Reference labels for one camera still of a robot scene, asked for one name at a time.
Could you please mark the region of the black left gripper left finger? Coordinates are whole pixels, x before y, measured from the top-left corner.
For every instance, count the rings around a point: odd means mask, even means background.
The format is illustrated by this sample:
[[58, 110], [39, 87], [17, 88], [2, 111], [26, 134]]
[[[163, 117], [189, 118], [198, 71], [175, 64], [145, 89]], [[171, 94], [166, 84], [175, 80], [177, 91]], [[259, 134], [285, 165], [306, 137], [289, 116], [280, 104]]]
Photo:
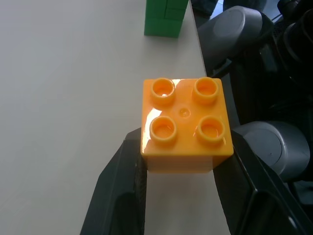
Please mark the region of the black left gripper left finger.
[[147, 167], [138, 128], [129, 132], [100, 174], [82, 235], [142, 235], [145, 227]]

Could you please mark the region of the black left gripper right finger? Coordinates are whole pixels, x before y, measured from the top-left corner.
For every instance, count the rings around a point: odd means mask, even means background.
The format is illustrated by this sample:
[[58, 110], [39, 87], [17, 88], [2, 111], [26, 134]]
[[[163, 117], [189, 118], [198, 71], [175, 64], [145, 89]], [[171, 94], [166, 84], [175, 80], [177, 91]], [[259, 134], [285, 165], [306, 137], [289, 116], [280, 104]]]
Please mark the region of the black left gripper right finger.
[[313, 223], [279, 176], [240, 134], [231, 136], [234, 154], [213, 170], [230, 233], [311, 235]]

